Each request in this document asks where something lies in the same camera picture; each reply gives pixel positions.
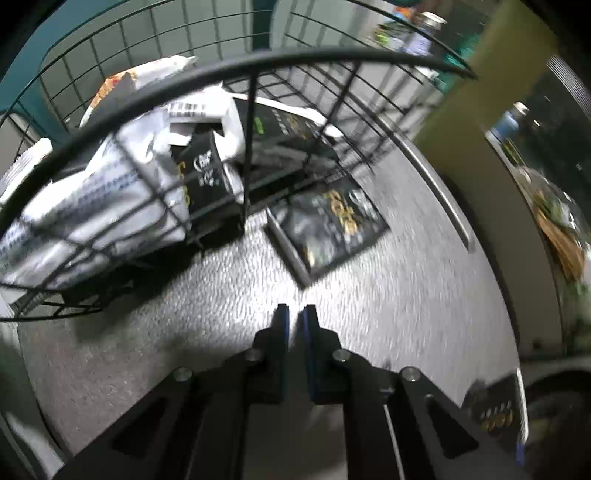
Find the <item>green pillar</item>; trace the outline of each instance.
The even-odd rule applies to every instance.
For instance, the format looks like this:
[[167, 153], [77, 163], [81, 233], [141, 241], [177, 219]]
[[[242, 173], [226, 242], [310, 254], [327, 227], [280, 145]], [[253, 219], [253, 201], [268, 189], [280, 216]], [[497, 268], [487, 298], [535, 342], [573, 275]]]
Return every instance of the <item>green pillar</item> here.
[[265, 50], [269, 48], [273, 13], [263, 10], [273, 10], [277, 0], [252, 0], [252, 49]]
[[415, 139], [469, 205], [526, 355], [534, 344], [560, 348], [560, 306], [537, 224], [485, 132], [527, 96], [556, 52], [548, 26], [519, 0], [504, 0], [469, 59], [479, 79], [458, 81]]

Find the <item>gray floor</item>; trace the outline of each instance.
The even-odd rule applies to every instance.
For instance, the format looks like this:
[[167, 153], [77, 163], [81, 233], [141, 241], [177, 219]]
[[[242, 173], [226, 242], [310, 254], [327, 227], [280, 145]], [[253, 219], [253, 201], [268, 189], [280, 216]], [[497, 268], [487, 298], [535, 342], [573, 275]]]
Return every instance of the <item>gray floor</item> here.
[[[128, 299], [92, 317], [20, 325], [33, 389], [66, 447], [78, 452], [174, 367], [205, 369], [249, 346], [280, 302], [291, 309], [292, 338], [297, 312], [316, 303], [321, 324], [346, 348], [376, 365], [416, 365], [458, 403], [475, 379], [514, 369], [509, 317], [480, 246], [467, 252], [400, 153], [358, 177], [391, 231], [306, 290], [259, 215], [243, 240], [193, 258], [145, 303]], [[296, 346], [291, 364], [297, 357]], [[287, 405], [254, 411], [247, 478], [345, 478], [338, 409], [312, 409], [304, 389], [294, 372]]]

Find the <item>wire basket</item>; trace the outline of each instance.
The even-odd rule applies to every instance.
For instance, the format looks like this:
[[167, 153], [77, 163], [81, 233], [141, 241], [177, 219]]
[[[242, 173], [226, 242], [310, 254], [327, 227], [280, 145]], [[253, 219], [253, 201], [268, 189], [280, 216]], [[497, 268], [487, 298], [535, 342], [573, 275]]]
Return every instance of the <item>wire basket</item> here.
[[[348, 21], [350, 24], [343, 26], [342, 19], [335, 22], [327, 20], [318, 11], [317, 3], [320, 4], [311, 0], [301, 7], [301, 2], [300, 5], [296, 1], [279, 2], [274, 9], [247, 10], [247, 4], [243, 1], [239, 11], [224, 13], [219, 11], [220, 4], [212, 1], [211, 15], [201, 15], [193, 20], [186, 1], [164, 0], [120, 16], [68, 48], [62, 48], [58, 43], [50, 49], [45, 65], [14, 99], [0, 121], [0, 127], [9, 122], [18, 132], [15, 159], [33, 145], [39, 136], [49, 137], [54, 145], [53, 152], [26, 176], [0, 210], [3, 239], [0, 255], [4, 265], [4, 271], [0, 272], [4, 274], [4, 280], [0, 282], [0, 287], [4, 292], [18, 293], [14, 295], [18, 300], [7, 302], [14, 316], [7, 316], [4, 320], [56, 319], [101, 311], [114, 298], [135, 288], [138, 279], [149, 277], [150, 272], [163, 268], [170, 260], [166, 249], [154, 251], [154, 244], [158, 240], [177, 233], [184, 238], [182, 243], [205, 250], [239, 237], [244, 231], [247, 217], [270, 203], [314, 183], [351, 175], [358, 168], [371, 168], [375, 162], [398, 148], [400, 138], [412, 131], [409, 125], [417, 124], [416, 118], [408, 123], [411, 117], [416, 117], [417, 111], [421, 111], [420, 116], [424, 116], [433, 98], [439, 101], [441, 97], [435, 89], [430, 88], [430, 73], [474, 76], [457, 54], [417, 27], [387, 12], [356, 0], [332, 2], [342, 4], [352, 12]], [[159, 26], [158, 9], [172, 7], [179, 12], [177, 24]], [[352, 24], [359, 23], [360, 12], [383, 15], [405, 24], [411, 31], [427, 37], [460, 66], [444, 61], [437, 55], [418, 57], [389, 51], [364, 37], [359, 26], [352, 33]], [[151, 30], [144, 32], [145, 38], [131, 41], [128, 24], [139, 16], [148, 19]], [[227, 27], [222, 25], [229, 20], [235, 22], [236, 27], [230, 36]], [[267, 30], [263, 28], [264, 31], [258, 31], [261, 24], [265, 23], [268, 24]], [[196, 43], [192, 29], [198, 26], [203, 36], [204, 25], [211, 26], [211, 38], [203, 38]], [[84, 30], [86, 27], [81, 25], [79, 29]], [[123, 48], [110, 53], [101, 52], [101, 36], [113, 36], [114, 31], [119, 32]], [[181, 35], [187, 48], [177, 45], [178, 50], [171, 50], [170, 43], [164, 41], [170, 34]], [[134, 49], [148, 43], [155, 47], [152, 58], [141, 55], [136, 58]], [[227, 44], [235, 47], [226, 55]], [[72, 65], [73, 53], [81, 48], [90, 52], [86, 56], [90, 63], [86, 66]], [[195, 55], [199, 60], [195, 67], [139, 89], [130, 98], [122, 100], [116, 112], [101, 117], [87, 127], [76, 127], [94, 96], [94, 93], [84, 96], [83, 91], [96, 92], [100, 84], [114, 73], [146, 60], [173, 54]], [[65, 72], [59, 85], [56, 85], [55, 75], [51, 80], [52, 69], [57, 66]], [[92, 82], [89, 80], [91, 73], [98, 75]], [[229, 193], [182, 219], [171, 207], [170, 194], [184, 188], [191, 181], [191, 176], [177, 177], [165, 189], [161, 188], [141, 168], [141, 162], [138, 163], [134, 153], [121, 139], [122, 129], [146, 112], [219, 82], [223, 83], [226, 91], [235, 96], [242, 95], [241, 98], [246, 102], [246, 122], [243, 125], [245, 143], [239, 171], [243, 202], [237, 205], [236, 195]], [[66, 92], [69, 92], [68, 101], [64, 100]], [[49, 116], [47, 112], [32, 112], [30, 106], [35, 103], [35, 98], [43, 99]], [[256, 129], [255, 99], [258, 101], [260, 98], [293, 107], [312, 108], [322, 115], [324, 121], [318, 123], [310, 148], [301, 161], [286, 163], [272, 173], [254, 176], [253, 158], [274, 146], [272, 140], [263, 144], [253, 143]], [[327, 135], [329, 128], [337, 128], [341, 135], [338, 138]], [[122, 162], [129, 168], [130, 181], [141, 184], [149, 192], [144, 201], [119, 211], [108, 225], [84, 241], [73, 238], [70, 224], [74, 222], [73, 218], [88, 215], [89, 209], [92, 210], [94, 200], [90, 197], [84, 199], [82, 204], [79, 199], [78, 203], [71, 198], [63, 199], [42, 222], [35, 222], [23, 215], [29, 202], [51, 179], [75, 161], [80, 152], [107, 137], [112, 139], [111, 148], [118, 150]], [[321, 144], [330, 144], [337, 153], [338, 161], [333, 167], [319, 171], [314, 168], [313, 160]], [[153, 208], [161, 210], [162, 218], [170, 226], [161, 231], [158, 239], [152, 239], [152, 245], [142, 244], [132, 252], [125, 253], [114, 251], [112, 245], [105, 245], [103, 240], [109, 232], [121, 228], [134, 215]], [[61, 256], [55, 256], [57, 260], [47, 260], [55, 264], [50, 273], [43, 275], [34, 284], [6, 280], [8, 265], [14, 260], [11, 255], [16, 255], [11, 248], [16, 248], [15, 244], [22, 238], [26, 239], [26, 248], [17, 245], [18, 255], [30, 255], [36, 245], [40, 246], [44, 242], [52, 242], [61, 252]], [[60, 280], [66, 273], [79, 269], [81, 261], [94, 261], [100, 268], [95, 268], [92, 275], [78, 275], [75, 281]]]

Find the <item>black metal wire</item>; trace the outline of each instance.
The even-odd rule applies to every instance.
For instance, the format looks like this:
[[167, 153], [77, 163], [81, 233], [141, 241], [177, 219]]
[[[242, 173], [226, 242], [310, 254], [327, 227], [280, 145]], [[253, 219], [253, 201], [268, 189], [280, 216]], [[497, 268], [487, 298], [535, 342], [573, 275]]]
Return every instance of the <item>black metal wire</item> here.
[[97, 51], [96, 51], [95, 40], [94, 40], [94, 38], [93, 38], [93, 37], [90, 37], [90, 38], [89, 38], [89, 41], [90, 41], [90, 47], [92, 48], [92, 54], [93, 54], [93, 55], [94, 55], [94, 57], [95, 57], [95, 62], [96, 62], [96, 65], [97, 65], [97, 66], [98, 66], [98, 68], [99, 68], [100, 76], [102, 76], [102, 77], [103, 77], [103, 82], [104, 82], [104, 81], [105, 81], [105, 79], [106, 79], [107, 77], [106, 77], [106, 75], [105, 75], [105, 72], [103, 71], [103, 63], [102, 63], [102, 62], [99, 60], [99, 54], [98, 54], [98, 53], [97, 53]]
[[154, 18], [154, 8], [148, 8], [150, 12], [150, 21], [152, 22], [152, 29], [154, 30], [154, 39], [156, 40], [156, 48], [158, 49], [158, 55], [160, 58], [164, 57], [162, 53], [162, 45], [160, 45], [160, 38], [158, 37], [158, 29], [156, 28], [156, 19]]
[[412, 32], [418, 33], [418, 34], [422, 35], [423, 37], [428, 38], [429, 41], [440, 46], [446, 52], [446, 54], [450, 55], [454, 60], [459, 62], [460, 65], [462, 65], [467, 71], [469, 71], [472, 74], [473, 78], [476, 77], [476, 74], [472, 71], [472, 68], [470, 67], [470, 65], [468, 65], [467, 61], [465, 59], [463, 59], [462, 57], [460, 57], [457, 52], [453, 51], [450, 47], [445, 45], [445, 43], [443, 43], [441, 40], [438, 40], [437, 38], [433, 37], [432, 35], [428, 35], [425, 31], [421, 30], [416, 25], [413, 25], [412, 23], [408, 22], [407, 20], [400, 18], [391, 12], [386, 12], [385, 10], [382, 10], [374, 5], [367, 4], [361, 0], [345, 0], [345, 1], [350, 4], [358, 5], [360, 7], [371, 10], [372, 12], [375, 12], [375, 13], [378, 13], [378, 14], [383, 15], [385, 17], [388, 17], [389, 20], [396, 22], [396, 23], [400, 23], [400, 24], [404, 25], [406, 28], [408, 28], [409, 30], [411, 30]]
[[10, 121], [10, 123], [12, 124], [12, 126], [19, 131], [19, 133], [21, 134], [22, 138], [24, 138], [24, 139], [27, 140], [27, 142], [29, 143], [29, 146], [32, 146], [35, 143], [33, 141], [33, 139], [28, 134], [30, 125], [27, 125], [27, 128], [25, 130], [23, 130], [21, 128], [21, 126], [11, 116], [8, 117], [8, 120]]
[[244, 150], [244, 204], [242, 205], [242, 221], [246, 222], [246, 211], [249, 206], [251, 192], [251, 162], [252, 162], [252, 129], [255, 124], [255, 99], [258, 75], [252, 75], [248, 82], [248, 110], [246, 113], [246, 138]]
[[[45, 185], [47, 179], [53, 177], [53, 175], [59, 172], [59, 170], [71, 159], [75, 158], [77, 152], [84, 149], [86, 145], [89, 145], [90, 143], [95, 142], [101, 138], [105, 138], [109, 133], [116, 131], [119, 126], [127, 121], [132, 120], [145, 111], [166, 103], [187, 92], [203, 88], [207, 85], [211, 85], [219, 81], [225, 81], [224, 85], [229, 90], [236, 93], [247, 94], [246, 125], [243, 126], [245, 132], [245, 151], [242, 163], [244, 202], [240, 208], [240, 222], [242, 229], [244, 229], [247, 216], [259, 211], [264, 206], [269, 205], [270, 203], [283, 198], [291, 192], [311, 185], [321, 179], [328, 179], [342, 174], [349, 174], [354, 169], [364, 165], [371, 167], [374, 159], [381, 158], [383, 155], [388, 154], [388, 152], [396, 148], [392, 140], [392, 129], [398, 128], [397, 125], [401, 119], [404, 119], [405, 116], [408, 115], [409, 109], [407, 107], [402, 108], [397, 105], [396, 102], [393, 101], [394, 96], [403, 88], [404, 82], [408, 81], [409, 79], [414, 78], [420, 82], [420, 79], [414, 75], [412, 70], [408, 70], [405, 65], [412, 67], [413, 65], [419, 64], [441, 71], [457, 73], [460, 76], [473, 76], [473, 73], [467, 68], [444, 64], [437, 59], [417, 59], [416, 57], [404, 54], [394, 54], [388, 51], [367, 48], [365, 47], [364, 42], [360, 39], [350, 35], [340, 28], [330, 25], [327, 21], [320, 21], [317, 18], [314, 18], [314, 7], [316, 0], [311, 0], [308, 3], [306, 12], [304, 14], [295, 12], [297, 0], [293, 0], [287, 18], [287, 25], [281, 40], [282, 44], [285, 45], [287, 40], [293, 39], [302, 46], [305, 46], [305, 49], [287, 50], [283, 53], [276, 51], [265, 51], [255, 53], [251, 57], [244, 59], [223, 60], [222, 43], [243, 40], [244, 50], [249, 51], [251, 49], [251, 46], [249, 45], [249, 39], [256, 35], [271, 34], [271, 32], [252, 32], [248, 34], [247, 18], [252, 18], [252, 14], [254, 12], [246, 11], [246, 0], [241, 0], [239, 7], [241, 11], [239, 13], [228, 15], [218, 15], [216, 2], [215, 0], [212, 0], [212, 16], [210, 18], [201, 18], [193, 22], [189, 22], [189, 15], [187, 12], [185, 0], [178, 0], [181, 2], [183, 24], [164, 31], [158, 31], [153, 9], [160, 5], [167, 4], [170, 1], [175, 0], [162, 0], [153, 5], [143, 7], [135, 12], [120, 17], [114, 22], [97, 29], [91, 35], [87, 35], [85, 38], [67, 48], [62, 55], [58, 56], [56, 59], [44, 66], [38, 75], [36, 75], [36, 77], [29, 82], [25, 89], [19, 93], [19, 95], [13, 101], [11, 107], [5, 112], [2, 119], [0, 119], [0, 126], [6, 120], [10, 111], [14, 109], [15, 105], [19, 104], [18, 102], [20, 101], [20, 98], [24, 92], [28, 88], [35, 85], [35, 81], [38, 79], [41, 82], [41, 88], [49, 100], [52, 110], [60, 120], [62, 126], [66, 127], [63, 120], [68, 118], [80, 107], [85, 106], [90, 100], [92, 100], [92, 98], [87, 100], [82, 99], [78, 90], [78, 85], [76, 83], [81, 80], [81, 78], [86, 73], [94, 68], [98, 68], [103, 79], [108, 77], [110, 74], [116, 73], [107, 71], [105, 69], [105, 62], [121, 54], [122, 52], [125, 52], [129, 61], [129, 65], [133, 66], [133, 59], [130, 49], [146, 41], [155, 40], [158, 55], [162, 57], [163, 50], [160, 43], [160, 35], [178, 30], [180, 28], [184, 28], [185, 30], [187, 46], [189, 48], [187, 50], [178, 52], [177, 54], [190, 53], [191, 55], [195, 55], [196, 51], [198, 51], [200, 48], [216, 46], [217, 56], [222, 61], [217, 65], [203, 66], [196, 68], [195, 70], [189, 70], [176, 75], [173, 79], [166, 79], [159, 84], [147, 86], [137, 92], [134, 98], [123, 100], [121, 108], [116, 114], [113, 113], [112, 115], [105, 116], [104, 118], [98, 120], [93, 125], [92, 129], [83, 128], [79, 132], [73, 134], [70, 141], [65, 144], [62, 149], [50, 154], [46, 159], [44, 159], [43, 162], [38, 165], [37, 168], [33, 170], [33, 172], [31, 172], [27, 178], [24, 179], [19, 189], [15, 191], [4, 208], [0, 210], [1, 234], [5, 234], [6, 229], [9, 227], [12, 220], [18, 219], [18, 216], [20, 215], [20, 212], [22, 212], [25, 204]], [[351, 4], [362, 5], [368, 8], [367, 5], [362, 4], [356, 0], [340, 1], [347, 1]], [[130, 18], [140, 12], [145, 12], [146, 10], [150, 15], [153, 35], [150, 35], [136, 43], [128, 44], [123, 20]], [[226, 38], [224, 40], [221, 39], [219, 20], [222, 18], [236, 16], [241, 16], [242, 35], [236, 36], [234, 38]], [[302, 20], [299, 33], [297, 35], [292, 34], [291, 32], [293, 18], [295, 17], [301, 18]], [[214, 41], [205, 42], [202, 45], [195, 46], [192, 41], [190, 26], [209, 21], [213, 22], [215, 37], [212, 40]], [[115, 25], [116, 23], [121, 32], [124, 48], [101, 60], [96, 49], [95, 35], [101, 31], [104, 31], [110, 26]], [[311, 41], [312, 43], [304, 41], [310, 24], [317, 24], [319, 26], [319, 32], [316, 36], [316, 39]], [[340, 35], [339, 45], [341, 46], [344, 45], [346, 40], [353, 40], [357, 44], [364, 45], [364, 48], [320, 47], [317, 50], [313, 50], [311, 48], [312, 45], [314, 44], [316, 47], [321, 46], [326, 38], [327, 32], [329, 31]], [[88, 41], [91, 46], [95, 64], [89, 70], [74, 78], [70, 70], [70, 66], [66, 60], [66, 54], [85, 41]], [[58, 61], [64, 62], [69, 82], [55, 95], [50, 96], [43, 81], [42, 75]], [[380, 83], [378, 85], [373, 85], [366, 78], [364, 78], [363, 74], [360, 74], [360, 68], [364, 62], [386, 63], [390, 64], [391, 67], [389, 68], [388, 73], [380, 79]], [[328, 64], [328, 69], [322, 67], [323, 64]], [[398, 69], [401, 69], [400, 71], [402, 71], [400, 80], [395, 83], [390, 92], [384, 93], [385, 88], [388, 86], [392, 76], [398, 71]], [[299, 76], [299, 83], [296, 85], [293, 75], [297, 71], [303, 73], [303, 78]], [[262, 82], [264, 77], [268, 77], [265, 79], [266, 85], [264, 85]], [[365, 102], [355, 94], [355, 85], [357, 85], [358, 82], [360, 86], [365, 86], [371, 89], [372, 96], [369, 103]], [[240, 86], [242, 83], [247, 83], [246, 88]], [[54, 104], [54, 100], [70, 86], [73, 87], [80, 103], [66, 116], [61, 116], [58, 113], [56, 105]], [[315, 93], [314, 89], [308, 93], [310, 87], [315, 87], [318, 89], [316, 100], [312, 98]], [[259, 92], [262, 96], [267, 96], [268, 98], [276, 101], [293, 98], [294, 101], [301, 102], [304, 106], [319, 111], [325, 117], [326, 121], [319, 125], [319, 130], [315, 134], [314, 141], [306, 151], [305, 160], [301, 164], [286, 166], [286, 168], [283, 168], [278, 172], [266, 175], [261, 179], [253, 181], [251, 176], [251, 168], [254, 158], [257, 158], [258, 155], [264, 155], [266, 148], [271, 148], [274, 142], [277, 143], [277, 141], [280, 140], [279, 138], [270, 139], [268, 141], [253, 145], [253, 127], [256, 111], [255, 99], [257, 92]], [[335, 97], [335, 99], [331, 102], [330, 108], [328, 109], [329, 111], [323, 112], [323, 108], [320, 104], [324, 102], [326, 95], [332, 95]], [[421, 93], [419, 93], [419, 95], [416, 97], [416, 100], [420, 100], [422, 98], [423, 97], [421, 96]], [[351, 110], [353, 115], [345, 114], [341, 111], [345, 108]], [[391, 112], [394, 112], [397, 115], [394, 120], [390, 118], [381, 118], [381, 115]], [[350, 124], [352, 121], [357, 122], [352, 128], [352, 133], [349, 130], [344, 131], [343, 127]], [[333, 125], [334, 127], [342, 129], [342, 136], [336, 139], [327, 137], [326, 129], [328, 125]], [[27, 135], [29, 128], [30, 126], [26, 127], [25, 130], [18, 129], [21, 132], [21, 145], [19, 146], [19, 150], [24, 141], [32, 143], [32, 139], [29, 135]], [[37, 225], [34, 224], [28, 225], [39, 235], [44, 235], [47, 238], [53, 238], [58, 241], [69, 243], [70, 245], [74, 246], [74, 251], [68, 256], [68, 258], [58, 265], [58, 267], [50, 275], [48, 275], [44, 281], [40, 282], [39, 285], [22, 286], [16, 284], [7, 284], [0, 281], [0, 287], [16, 288], [26, 291], [25, 296], [20, 298], [17, 302], [19, 307], [16, 308], [15, 316], [18, 317], [19, 320], [33, 321], [37, 319], [65, 318], [100, 311], [108, 304], [110, 299], [123, 293], [124, 291], [128, 291], [129, 287], [124, 287], [121, 290], [117, 289], [115, 292], [111, 292], [107, 296], [99, 296], [99, 298], [92, 304], [68, 304], [68, 302], [63, 301], [63, 299], [54, 300], [53, 298], [50, 299], [48, 297], [64, 294], [68, 291], [70, 286], [64, 286], [58, 289], [48, 288], [48, 286], [60, 274], [67, 273], [69, 269], [73, 268], [72, 263], [82, 253], [91, 256], [106, 256], [108, 259], [108, 267], [101, 273], [101, 275], [105, 275], [107, 272], [111, 272], [125, 264], [131, 264], [141, 268], [149, 268], [149, 264], [138, 260], [136, 256], [142, 252], [152, 251], [163, 238], [171, 234], [176, 229], [182, 229], [184, 231], [184, 236], [188, 241], [193, 241], [202, 247], [201, 240], [206, 235], [216, 232], [221, 226], [224, 225], [224, 222], [226, 221], [226, 219], [219, 216], [218, 213], [216, 213], [217, 216], [213, 217], [213, 220], [210, 220], [210, 218], [212, 218], [210, 217], [211, 214], [220, 212], [220, 210], [224, 209], [225, 207], [236, 204], [235, 196], [231, 193], [228, 193], [221, 199], [209, 203], [208, 205], [204, 205], [196, 211], [191, 212], [188, 219], [182, 220], [166, 203], [165, 195], [168, 192], [172, 192], [174, 189], [182, 187], [187, 182], [194, 180], [197, 178], [199, 173], [193, 172], [192, 174], [188, 174], [184, 177], [184, 179], [174, 182], [174, 184], [169, 185], [166, 189], [161, 189], [153, 184], [149, 178], [143, 175], [141, 169], [137, 166], [137, 162], [135, 162], [132, 158], [131, 153], [125, 148], [123, 144], [121, 144], [116, 135], [114, 138], [115, 145], [123, 153], [123, 158], [125, 161], [138, 173], [138, 181], [141, 181], [142, 184], [148, 187], [150, 191], [149, 198], [125, 212], [118, 218], [117, 222], [101, 227], [100, 231], [95, 232], [93, 237], [88, 239], [86, 242], [72, 241], [66, 234], [63, 235], [58, 233], [57, 231], [54, 231], [54, 229], [37, 228]], [[321, 141], [332, 142], [335, 151], [339, 152], [339, 159], [334, 170], [330, 170], [323, 174], [317, 174], [309, 171], [307, 167], [310, 166], [312, 156], [314, 155], [314, 152]], [[280, 191], [268, 194], [264, 198], [259, 197], [257, 200], [253, 200], [254, 203], [251, 203], [251, 192], [254, 192], [258, 189], [264, 189], [276, 181], [281, 181], [282, 179], [289, 178], [295, 174], [298, 175], [297, 178], [300, 178], [301, 175], [303, 180], [297, 181], [288, 187], [281, 188]], [[103, 238], [103, 236], [106, 235], [112, 228], [114, 228], [116, 225], [120, 225], [121, 222], [130, 218], [132, 215], [136, 214], [147, 206], [153, 205], [154, 202], [159, 203], [163, 207], [164, 216], [171, 216], [173, 219], [173, 224], [160, 232], [155, 238], [151, 238], [150, 241], [142, 245], [141, 249], [139, 249], [140, 251], [129, 252], [122, 255], [112, 255], [109, 250], [110, 245], [107, 245], [103, 248], [95, 247], [97, 241]], [[208, 218], [207, 224], [201, 225], [201, 222], [203, 219], [205, 219], [205, 217]], [[199, 225], [200, 228], [192, 229], [191, 226], [194, 225]], [[29, 305], [34, 301], [45, 305], [46, 307], [55, 307], [56, 310], [51, 316], [43, 315], [41, 317], [35, 317], [34, 319], [23, 316], [25, 314], [28, 315], [27, 312], [29, 312]], [[82, 309], [82, 311], [74, 312], [72, 309]]]
[[123, 41], [123, 49], [125, 50], [125, 53], [127, 54], [127, 60], [129, 61], [129, 68], [131, 68], [134, 66], [134, 61], [131, 59], [131, 52], [129, 51], [129, 45], [127, 44], [127, 37], [125, 36], [125, 29], [123, 28], [123, 23], [121, 23], [121, 21], [118, 21], [117, 24], [119, 25], [119, 30], [121, 32], [121, 40]]
[[45, 129], [43, 127], [40, 127], [39, 125], [34, 124], [33, 116], [29, 113], [29, 111], [25, 108], [25, 106], [20, 102], [20, 100], [17, 102], [17, 105], [20, 108], [20, 111], [16, 111], [14, 113], [16, 113], [18, 116], [22, 117], [24, 121], [31, 124], [33, 126], [33, 128], [37, 130], [37, 134], [46, 135]]

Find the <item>teal wall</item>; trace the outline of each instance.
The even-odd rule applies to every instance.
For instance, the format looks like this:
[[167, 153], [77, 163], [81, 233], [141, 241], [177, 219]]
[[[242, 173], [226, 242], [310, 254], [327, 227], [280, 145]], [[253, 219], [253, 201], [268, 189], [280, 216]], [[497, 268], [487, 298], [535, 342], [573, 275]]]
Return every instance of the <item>teal wall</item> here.
[[[123, 2], [125, 0], [66, 0], [29, 38], [0, 81], [0, 111], [10, 107], [15, 97], [38, 73], [51, 46], [78, 25]], [[65, 131], [48, 110], [40, 86], [25, 93], [21, 103], [27, 112], [34, 112], [33, 123], [39, 133], [57, 140], [65, 138]]]

